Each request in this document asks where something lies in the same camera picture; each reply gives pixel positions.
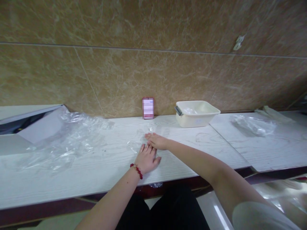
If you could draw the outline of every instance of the container handle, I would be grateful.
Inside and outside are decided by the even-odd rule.
[[[178,108],[178,106],[174,106],[174,108],[175,108],[175,110],[176,110],[176,112],[178,113],[178,115],[179,116],[182,116],[183,115],[183,113],[181,112],[181,110]]]

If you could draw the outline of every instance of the white cardboard box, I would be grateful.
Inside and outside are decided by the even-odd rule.
[[[61,104],[0,107],[0,125],[52,111],[17,134],[0,135],[0,156],[24,153],[30,145],[54,135],[63,125],[58,116],[63,109],[68,110]]]

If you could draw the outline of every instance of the floor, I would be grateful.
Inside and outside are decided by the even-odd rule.
[[[301,229],[307,229],[307,183],[296,180],[279,180],[266,184],[253,185],[254,188],[268,201],[276,205],[290,220]],[[145,202],[152,206],[158,198],[147,199]],[[211,230],[233,230],[215,192],[197,198],[202,212]],[[21,230],[73,230],[85,212],[63,215],[42,221],[34,228],[19,228]]]

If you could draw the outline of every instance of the bracelet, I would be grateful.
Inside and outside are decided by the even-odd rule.
[[[142,180],[143,179],[143,175],[141,174],[141,171],[138,169],[137,165],[136,164],[131,164],[130,168],[131,167],[134,167],[137,170],[137,172],[140,174],[140,179]]]

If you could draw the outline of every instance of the hand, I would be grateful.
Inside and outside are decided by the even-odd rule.
[[[145,138],[148,140],[147,144],[150,144],[156,149],[165,150],[167,149],[168,139],[162,136],[159,136],[156,133],[147,133],[145,134]]]
[[[157,149],[150,145],[142,144],[140,152],[135,159],[136,166],[140,169],[142,174],[149,173],[154,170],[160,163],[161,157],[156,158]]]

